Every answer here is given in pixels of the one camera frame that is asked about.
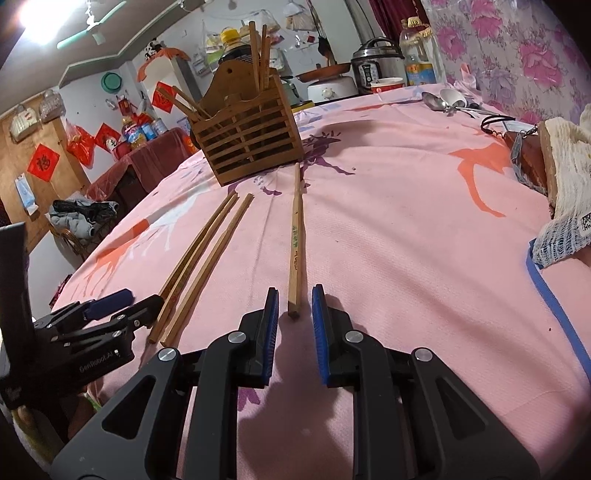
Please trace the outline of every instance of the chopstick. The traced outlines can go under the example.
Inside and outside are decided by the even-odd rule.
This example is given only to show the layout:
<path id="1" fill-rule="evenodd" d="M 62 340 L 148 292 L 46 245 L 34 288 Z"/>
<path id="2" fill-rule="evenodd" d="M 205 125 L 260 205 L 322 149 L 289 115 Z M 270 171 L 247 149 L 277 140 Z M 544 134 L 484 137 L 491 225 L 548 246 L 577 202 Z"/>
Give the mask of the chopstick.
<path id="1" fill-rule="evenodd" d="M 254 76 L 255 76 L 256 91 L 258 93 L 261 91 L 261 84 L 259 82 L 259 79 L 260 79 L 259 68 L 260 68 L 261 59 L 259 58 L 259 54 L 258 54 L 258 38 L 257 38 L 257 33 L 256 33 L 256 23 L 250 22 L 248 24 L 248 29 L 251 33 L 252 68 L 253 68 Z"/>
<path id="2" fill-rule="evenodd" d="M 244 201 L 238 208 L 236 215 L 230 221 L 228 228 L 219 238 L 215 247 L 213 247 L 212 252 L 209 254 L 207 260 L 203 264 L 201 270 L 197 275 L 197 278 L 195 278 L 195 280 L 193 281 L 193 284 L 191 285 L 189 292 L 183 299 L 183 302 L 175 312 L 174 317 L 170 322 L 170 327 L 168 328 L 166 337 L 161 342 L 162 345 L 164 345 L 165 347 L 170 347 L 174 344 L 177 335 L 179 334 L 181 328 L 185 323 L 185 320 L 187 319 L 187 316 L 189 315 L 189 312 L 193 308 L 193 305 L 197 301 L 200 293 L 203 291 L 203 287 L 207 283 L 207 279 L 211 275 L 215 265 L 219 261 L 219 258 L 222 256 L 222 253 L 224 252 L 226 246 L 228 245 L 228 242 L 232 238 L 232 235 L 236 230 L 238 223 L 240 223 L 240 220 L 242 220 L 242 217 L 244 216 L 244 213 L 246 212 L 247 208 L 250 206 L 253 198 L 254 195 L 252 195 L 251 193 L 246 195 L 246 198 L 244 198 Z"/>
<path id="3" fill-rule="evenodd" d="M 180 88 L 178 88 L 177 86 L 173 86 L 173 90 L 174 93 L 176 93 L 177 95 L 180 95 L 181 98 L 183 98 L 190 106 L 192 106 L 195 111 L 197 113 L 199 113 L 199 115 L 201 115 L 202 117 L 204 117 L 205 119 L 209 120 L 212 116 L 209 115 L 209 113 L 207 113 L 205 111 L 205 109 L 203 107 L 201 107 L 201 105 L 199 105 L 198 103 L 195 103 L 195 101 L 193 101 L 193 99 L 187 95 L 185 92 L 183 92 Z"/>
<path id="4" fill-rule="evenodd" d="M 263 91 L 265 89 L 265 62 L 269 62 L 270 51 L 267 51 L 267 26 L 262 26 L 261 35 L 261 67 L 259 69 L 259 89 Z"/>
<path id="5" fill-rule="evenodd" d="M 198 122 L 198 121 L 202 120 L 201 117 L 197 114 L 197 112 L 195 112 L 194 110 L 192 110 L 191 108 L 189 108 L 188 106 L 186 106 L 184 103 L 179 102 L 176 98 L 174 98 L 172 95 L 170 95 L 170 93 L 168 93 L 163 88 L 157 87 L 156 88 L 156 91 L 160 95 L 162 95 L 164 98 L 166 98 L 169 102 L 172 102 L 176 108 L 178 108 L 179 110 L 181 110 L 182 113 L 184 113 L 185 115 L 187 115 L 193 121 Z"/>
<path id="6" fill-rule="evenodd" d="M 264 53 L 264 66 L 261 65 L 263 82 L 261 90 L 267 90 L 269 88 L 269 64 L 271 62 L 271 37 L 265 37 L 265 53 Z"/>
<path id="7" fill-rule="evenodd" d="M 296 319 L 300 316 L 301 303 L 301 262 L 303 253 L 302 243 L 302 213 L 303 202 L 301 198 L 300 164 L 295 164 L 294 170 L 294 203 L 291 215 L 291 258 L 290 258 L 290 283 L 287 299 L 287 314 Z"/>
<path id="8" fill-rule="evenodd" d="M 160 291 L 160 296 L 164 299 L 164 305 L 160 310 L 156 323 L 150 331 L 148 337 L 149 343 L 156 343 L 160 340 L 160 336 L 168 323 L 170 312 L 177 303 L 179 295 L 191 276 L 191 272 L 203 256 L 205 249 L 237 200 L 238 194 L 236 192 L 229 194 L 224 199 L 168 277 L 168 280 Z"/>

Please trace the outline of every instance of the red curtain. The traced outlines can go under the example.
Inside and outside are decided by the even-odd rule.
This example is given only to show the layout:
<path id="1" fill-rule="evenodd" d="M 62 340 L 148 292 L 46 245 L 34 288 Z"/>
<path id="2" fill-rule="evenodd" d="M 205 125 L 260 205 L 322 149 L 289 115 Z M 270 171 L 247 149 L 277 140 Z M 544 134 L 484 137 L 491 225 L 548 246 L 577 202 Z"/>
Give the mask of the red curtain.
<path id="1" fill-rule="evenodd" d="M 413 0 L 369 0 L 369 4 L 374 11 L 379 26 L 382 27 L 386 36 L 392 40 L 398 41 L 400 38 L 402 20 L 416 17 L 417 11 L 419 18 L 428 23 L 421 0 L 414 0 L 414 3 Z"/>

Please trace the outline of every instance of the rice cooker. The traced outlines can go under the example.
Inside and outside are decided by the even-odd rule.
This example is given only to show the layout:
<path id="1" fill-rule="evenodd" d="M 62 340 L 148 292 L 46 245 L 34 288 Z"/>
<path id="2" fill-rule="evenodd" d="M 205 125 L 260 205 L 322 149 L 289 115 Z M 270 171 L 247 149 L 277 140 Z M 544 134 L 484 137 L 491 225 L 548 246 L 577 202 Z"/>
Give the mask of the rice cooker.
<path id="1" fill-rule="evenodd" d="M 380 42 L 389 45 L 379 46 Z M 372 93 L 371 84 L 379 79 L 400 77 L 408 85 L 404 56 L 394 40 L 385 37 L 369 40 L 354 53 L 351 64 L 361 95 Z"/>
<path id="2" fill-rule="evenodd" d="M 308 98 L 316 105 L 354 97 L 358 94 L 355 81 L 348 76 L 338 75 L 308 86 Z"/>

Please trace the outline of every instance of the metal spoon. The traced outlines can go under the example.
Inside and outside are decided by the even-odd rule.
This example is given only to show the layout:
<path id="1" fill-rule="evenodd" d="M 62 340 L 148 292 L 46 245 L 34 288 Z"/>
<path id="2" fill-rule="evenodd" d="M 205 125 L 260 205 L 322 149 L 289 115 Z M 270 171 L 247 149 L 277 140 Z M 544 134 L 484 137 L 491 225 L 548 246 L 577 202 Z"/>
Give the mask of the metal spoon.
<path id="1" fill-rule="evenodd" d="M 423 102 L 434 112 L 444 112 L 450 107 L 447 102 L 437 95 L 429 92 L 423 92 L 421 95 Z"/>
<path id="2" fill-rule="evenodd" d="M 496 112 L 483 110 L 481 108 L 465 108 L 456 106 L 456 104 L 449 105 L 443 98 L 433 95 L 429 92 L 423 92 L 421 97 L 423 98 L 423 102 L 434 112 L 448 112 L 449 110 L 457 110 L 459 112 L 475 112 L 482 113 L 484 115 L 498 115 Z"/>

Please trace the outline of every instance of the blue tape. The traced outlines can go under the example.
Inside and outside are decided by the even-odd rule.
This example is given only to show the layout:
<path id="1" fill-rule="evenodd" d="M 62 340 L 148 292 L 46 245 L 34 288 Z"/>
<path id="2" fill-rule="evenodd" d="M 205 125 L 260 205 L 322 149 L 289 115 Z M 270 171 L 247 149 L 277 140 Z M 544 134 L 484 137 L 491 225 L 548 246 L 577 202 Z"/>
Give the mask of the blue tape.
<path id="1" fill-rule="evenodd" d="M 591 384 L 591 358 L 589 358 L 589 353 L 585 349 L 585 346 L 583 345 L 583 342 L 579 338 L 577 331 L 574 329 L 573 324 L 570 323 L 569 317 L 568 317 L 568 315 L 566 315 L 566 312 L 562 308 L 562 305 L 560 304 L 558 299 L 554 296 L 554 294 L 552 293 L 552 290 L 550 290 L 548 284 L 542 278 L 542 275 L 540 274 L 540 269 L 539 269 L 538 265 L 536 265 L 534 263 L 534 259 L 533 259 L 534 242 L 535 242 L 535 239 L 533 239 L 530 242 L 530 249 L 527 253 L 527 260 L 525 261 L 525 264 L 527 266 L 527 271 L 529 272 L 530 277 L 531 277 L 532 281 L 534 282 L 536 289 L 538 290 L 538 292 L 540 293 L 540 295 L 542 296 L 542 298 L 546 302 L 546 305 L 548 306 L 548 308 L 550 309 L 552 314 L 556 317 L 556 319 L 558 320 L 558 323 L 562 327 L 562 330 L 564 331 L 566 338 L 569 340 L 570 346 L 573 348 L 574 354 L 577 356 L 577 359 L 581 363 L 581 366 L 583 367 L 583 370 L 585 371 L 585 374 L 587 375 L 587 379 L 589 380 L 589 383 Z"/>

